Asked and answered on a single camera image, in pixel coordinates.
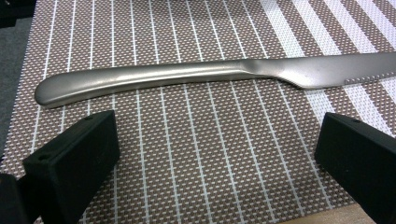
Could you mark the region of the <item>stainless steel table knife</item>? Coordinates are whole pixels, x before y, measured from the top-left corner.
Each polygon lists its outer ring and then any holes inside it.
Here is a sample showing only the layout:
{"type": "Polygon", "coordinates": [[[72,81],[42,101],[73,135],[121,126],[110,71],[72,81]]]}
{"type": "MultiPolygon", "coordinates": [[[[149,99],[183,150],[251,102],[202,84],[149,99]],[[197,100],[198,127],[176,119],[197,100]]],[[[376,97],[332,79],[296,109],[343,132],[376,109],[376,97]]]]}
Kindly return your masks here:
{"type": "Polygon", "coordinates": [[[35,101],[54,108],[122,91],[253,78],[274,78],[304,90],[317,90],[394,76],[396,52],[138,65],[47,77],[35,88],[35,101]]]}

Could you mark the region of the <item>brown white striped woven placemat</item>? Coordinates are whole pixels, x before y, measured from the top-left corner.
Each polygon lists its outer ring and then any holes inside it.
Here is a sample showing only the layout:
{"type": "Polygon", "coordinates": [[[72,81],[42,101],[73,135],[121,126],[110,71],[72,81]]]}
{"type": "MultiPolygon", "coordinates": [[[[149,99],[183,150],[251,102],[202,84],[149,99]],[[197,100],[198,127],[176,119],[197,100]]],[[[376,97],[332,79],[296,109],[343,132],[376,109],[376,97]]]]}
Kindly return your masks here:
{"type": "Polygon", "coordinates": [[[396,77],[303,91],[272,79],[128,91],[54,109],[54,74],[396,51],[396,0],[37,0],[1,169],[114,110],[120,160],[86,223],[277,223],[352,204],[315,163],[328,112],[396,136],[396,77]]]}

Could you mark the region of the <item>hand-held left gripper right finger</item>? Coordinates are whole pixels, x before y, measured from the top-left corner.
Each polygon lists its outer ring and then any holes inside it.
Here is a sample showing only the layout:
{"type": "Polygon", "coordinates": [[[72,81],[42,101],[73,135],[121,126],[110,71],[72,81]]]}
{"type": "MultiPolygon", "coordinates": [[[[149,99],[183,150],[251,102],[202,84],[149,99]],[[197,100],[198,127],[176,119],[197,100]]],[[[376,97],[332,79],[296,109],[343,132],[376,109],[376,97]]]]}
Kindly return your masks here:
{"type": "Polygon", "coordinates": [[[396,224],[396,138],[326,113],[315,160],[377,224],[396,224]]]}

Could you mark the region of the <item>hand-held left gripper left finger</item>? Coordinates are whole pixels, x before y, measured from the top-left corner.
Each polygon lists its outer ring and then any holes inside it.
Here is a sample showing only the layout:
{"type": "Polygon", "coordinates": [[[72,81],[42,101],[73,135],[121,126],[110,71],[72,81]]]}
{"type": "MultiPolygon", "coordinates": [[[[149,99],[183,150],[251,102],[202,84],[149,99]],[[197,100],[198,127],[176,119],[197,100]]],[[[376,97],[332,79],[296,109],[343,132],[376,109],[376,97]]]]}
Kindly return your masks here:
{"type": "Polygon", "coordinates": [[[81,119],[22,161],[46,224],[76,224],[120,158],[115,112],[81,119]]]}

